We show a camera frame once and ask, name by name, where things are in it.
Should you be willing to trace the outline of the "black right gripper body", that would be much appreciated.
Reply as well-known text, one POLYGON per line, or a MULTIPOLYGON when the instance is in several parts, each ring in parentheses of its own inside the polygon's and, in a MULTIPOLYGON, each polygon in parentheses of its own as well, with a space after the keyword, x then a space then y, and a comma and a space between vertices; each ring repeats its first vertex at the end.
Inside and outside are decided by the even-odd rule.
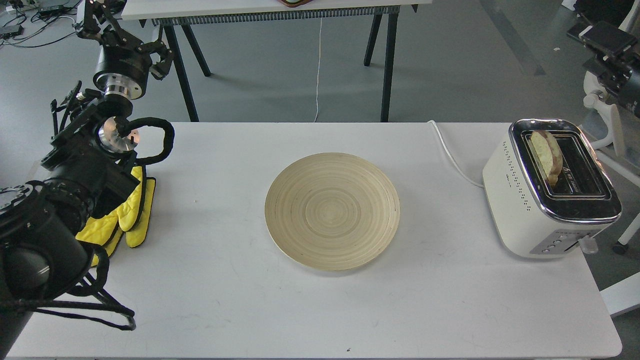
POLYGON ((640 58, 638 39, 614 25, 576 23, 567 36, 592 53, 583 68, 634 116, 640 116, 640 58))

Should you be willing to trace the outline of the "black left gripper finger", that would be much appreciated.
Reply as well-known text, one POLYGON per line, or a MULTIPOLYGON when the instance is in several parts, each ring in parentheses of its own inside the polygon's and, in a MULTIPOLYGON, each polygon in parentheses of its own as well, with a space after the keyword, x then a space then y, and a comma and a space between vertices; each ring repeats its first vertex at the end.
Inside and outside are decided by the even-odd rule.
POLYGON ((169 75, 173 64, 174 53, 163 39, 134 46, 134 53, 140 55, 142 70, 162 81, 169 75))
POLYGON ((75 21, 78 38, 94 40, 107 47, 128 45, 128 35, 114 18, 124 5, 125 0, 80 0, 75 21))

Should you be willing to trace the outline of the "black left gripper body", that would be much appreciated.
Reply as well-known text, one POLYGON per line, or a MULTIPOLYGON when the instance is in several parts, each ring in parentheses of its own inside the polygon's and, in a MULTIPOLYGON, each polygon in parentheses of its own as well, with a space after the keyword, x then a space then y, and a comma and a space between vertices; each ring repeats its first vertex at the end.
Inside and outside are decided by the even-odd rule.
POLYGON ((151 68, 150 55, 123 47, 100 47, 96 71, 93 76, 94 85, 105 91, 107 82, 114 76, 128 81, 131 99, 137 100, 146 94, 147 82, 151 68))

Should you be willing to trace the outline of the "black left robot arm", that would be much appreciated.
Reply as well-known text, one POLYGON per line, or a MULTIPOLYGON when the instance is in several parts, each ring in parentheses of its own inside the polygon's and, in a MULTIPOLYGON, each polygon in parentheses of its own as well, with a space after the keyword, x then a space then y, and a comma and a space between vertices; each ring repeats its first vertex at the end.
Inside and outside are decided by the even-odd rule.
POLYGON ((41 160, 50 175, 1 189, 1 357, 6 358, 34 313, 85 320, 70 309, 118 313, 136 328, 135 312, 105 291, 109 260, 98 244, 77 240, 89 219, 126 202, 141 184, 134 166, 162 162, 173 150, 173 125, 158 117, 130 120, 150 75, 164 79, 174 54, 162 37, 144 43, 123 29, 109 1, 78 5, 78 37, 97 41, 94 89, 76 84, 62 105, 52 101, 52 150, 41 160))

